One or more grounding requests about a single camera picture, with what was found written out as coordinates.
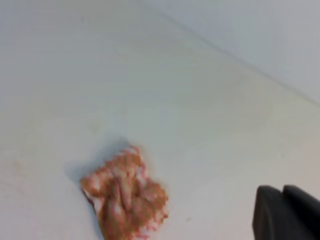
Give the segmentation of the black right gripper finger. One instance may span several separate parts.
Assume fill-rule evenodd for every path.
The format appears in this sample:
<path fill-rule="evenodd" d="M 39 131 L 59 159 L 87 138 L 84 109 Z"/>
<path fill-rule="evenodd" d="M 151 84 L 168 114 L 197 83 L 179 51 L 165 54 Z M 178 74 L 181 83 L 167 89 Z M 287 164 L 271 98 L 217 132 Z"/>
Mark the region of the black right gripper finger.
<path fill-rule="evenodd" d="M 318 240 L 320 201 L 294 185 L 257 188 L 252 220 L 255 240 Z"/>

